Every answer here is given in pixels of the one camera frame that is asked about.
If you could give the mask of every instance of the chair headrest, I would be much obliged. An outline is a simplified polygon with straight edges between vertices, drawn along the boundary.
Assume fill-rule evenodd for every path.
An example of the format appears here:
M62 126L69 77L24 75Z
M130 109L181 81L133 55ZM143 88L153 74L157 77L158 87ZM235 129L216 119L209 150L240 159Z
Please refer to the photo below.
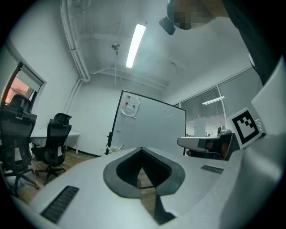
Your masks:
M22 95L14 95L9 106L16 109L23 109L26 113L31 113L31 101Z
M69 120L72 117L70 115L64 114L64 113L57 113L54 117L55 122L63 123L64 125L68 125Z

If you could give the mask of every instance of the ceiling pipe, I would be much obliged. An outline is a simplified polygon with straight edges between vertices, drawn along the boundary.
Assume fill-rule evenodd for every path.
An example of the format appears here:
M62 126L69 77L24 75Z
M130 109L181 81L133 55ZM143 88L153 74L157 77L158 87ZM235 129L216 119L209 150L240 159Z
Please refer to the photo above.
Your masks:
M81 80L83 82L90 81L90 75L88 73L87 67L85 65L85 61L81 55L81 50L79 44L76 40L76 31L74 28L74 17L70 15L68 7L72 6L71 0L62 0L62 5L60 7L63 28L65 31L65 35L67 38L67 42L69 45L69 49L71 51L71 55L75 61L76 68L79 71Z
M93 34L93 20L92 20L91 12L89 13L89 17L90 17L90 30L91 30L91 34ZM95 46L93 38L92 38L92 41L93 41L93 47L94 47L94 50L95 50L95 53L96 53L97 48Z
M79 84L77 85L77 88L75 89L75 92L74 92L74 94L73 94L73 96L72 96L72 98L71 98L71 102L70 102L69 106L67 107L66 114L69 113L70 108L71 108L71 106L72 106L72 104L73 104L73 101L74 101L74 99L76 98L76 96L77 96L77 94L78 94L78 92L79 92L79 90L80 90L80 87L82 86L82 83L83 83L83 81L80 80L80 82L79 82Z
M122 13L121 20L120 20L119 31L118 31L118 43L120 43L121 26L122 26L123 18L124 18L124 16L125 16L125 11L126 11L126 6L127 6L127 4L128 4L128 1L129 1L129 0L126 0L126 2L125 2L124 9L123 9L123 13Z
M91 0L88 0L88 4L86 5L86 7L90 7L91 5Z
M74 96L75 96L76 90L77 90L77 88L78 88L78 86L79 86L79 84L80 84L81 81L82 81L82 80L79 78L79 79L76 81L76 84L74 85L74 87L73 87L72 90L71 90L70 96L68 97L67 103L66 103L66 105L65 105L65 107L64 107L64 110L63 110L63 112L64 112L65 114L67 114L68 111L69 111L69 108L70 108L70 106L71 106L71 104L72 104L72 101L73 101L73 98L74 98Z
M116 52L116 58L115 58L115 70L114 70L114 84L116 86L116 76L117 76L117 57L118 57L118 52Z

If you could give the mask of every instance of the paper on whiteboard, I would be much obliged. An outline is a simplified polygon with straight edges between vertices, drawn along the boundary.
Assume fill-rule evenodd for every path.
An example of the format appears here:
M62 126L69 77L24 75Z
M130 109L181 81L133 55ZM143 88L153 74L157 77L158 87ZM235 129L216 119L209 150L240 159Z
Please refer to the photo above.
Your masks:
M127 95L124 104L121 107L121 113L128 117L136 118L139 106L140 106L140 99L138 97L132 95L129 98Z

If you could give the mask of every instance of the window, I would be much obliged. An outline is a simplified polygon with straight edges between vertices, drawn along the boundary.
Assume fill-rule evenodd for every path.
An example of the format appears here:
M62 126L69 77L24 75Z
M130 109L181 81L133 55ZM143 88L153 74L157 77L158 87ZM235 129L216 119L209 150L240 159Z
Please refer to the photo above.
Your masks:
M223 103L225 106L226 117L228 118L243 108L248 107L249 112L257 123L260 131L266 133L260 116L251 103L252 99L261 89L262 82L253 68L243 72L239 77L219 84L221 95L225 97Z
M225 125L223 105L217 87L181 102L186 110L188 136L217 136L217 130Z
M16 94L23 95L33 101L41 85L42 82L24 66L13 79L5 103L9 104Z

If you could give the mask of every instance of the white wall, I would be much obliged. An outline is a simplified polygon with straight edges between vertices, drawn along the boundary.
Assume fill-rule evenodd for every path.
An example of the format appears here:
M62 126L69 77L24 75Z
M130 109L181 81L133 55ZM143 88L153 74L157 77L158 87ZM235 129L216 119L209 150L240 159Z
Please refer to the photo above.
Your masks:
M169 87L162 91L162 101L176 104L192 95L237 74L250 66L247 50L236 53L231 58L214 66L210 71L197 73L190 69L184 77L173 80Z
M7 45L3 45L0 49L0 94L6 83L15 70L18 62L14 59Z
M142 84L117 79L115 87L112 76L92 76L91 81L80 88L69 113L72 129L81 133L79 150L104 155L122 90L161 100L160 91ZM72 139L68 145L75 148Z
M21 58L46 82L32 110L38 115L38 126L47 126L56 113L63 112L79 77L68 51L60 4L59 0L37 1L9 35Z

